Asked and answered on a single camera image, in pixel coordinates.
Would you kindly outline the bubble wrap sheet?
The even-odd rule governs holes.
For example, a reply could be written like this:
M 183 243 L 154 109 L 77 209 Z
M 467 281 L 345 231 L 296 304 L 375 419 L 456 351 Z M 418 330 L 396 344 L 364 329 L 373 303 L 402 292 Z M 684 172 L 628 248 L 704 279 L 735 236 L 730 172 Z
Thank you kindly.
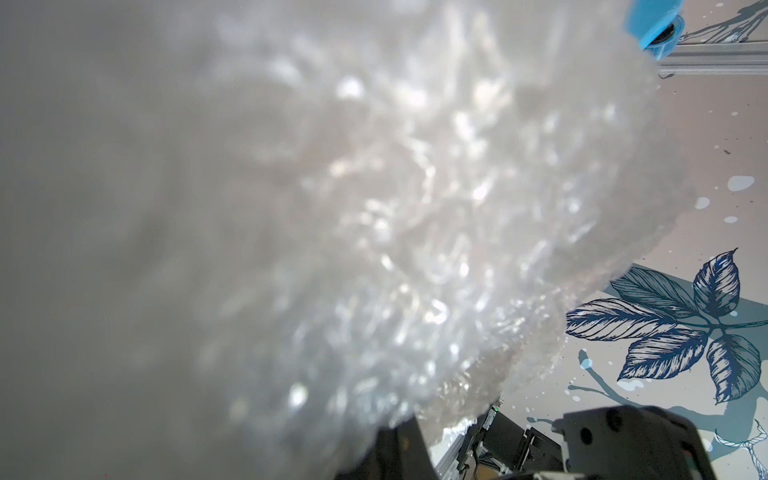
M 627 1 L 5 1 L 1 475 L 330 479 L 692 205 Z

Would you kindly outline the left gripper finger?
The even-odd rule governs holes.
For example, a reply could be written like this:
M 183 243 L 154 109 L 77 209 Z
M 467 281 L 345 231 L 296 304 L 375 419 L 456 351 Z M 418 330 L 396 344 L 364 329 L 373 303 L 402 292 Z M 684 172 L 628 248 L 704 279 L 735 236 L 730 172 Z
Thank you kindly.
M 438 480 L 417 418 L 381 429 L 374 446 L 353 469 L 336 480 Z

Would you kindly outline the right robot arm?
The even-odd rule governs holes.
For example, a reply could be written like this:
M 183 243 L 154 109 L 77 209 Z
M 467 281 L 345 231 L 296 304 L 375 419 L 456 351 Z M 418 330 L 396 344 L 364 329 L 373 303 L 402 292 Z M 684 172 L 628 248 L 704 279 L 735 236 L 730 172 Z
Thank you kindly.
M 714 479 L 695 425 L 654 406 L 566 413 L 552 422 L 556 442 L 490 408 L 456 442 L 454 473 L 475 479 L 487 467 L 500 479 Z

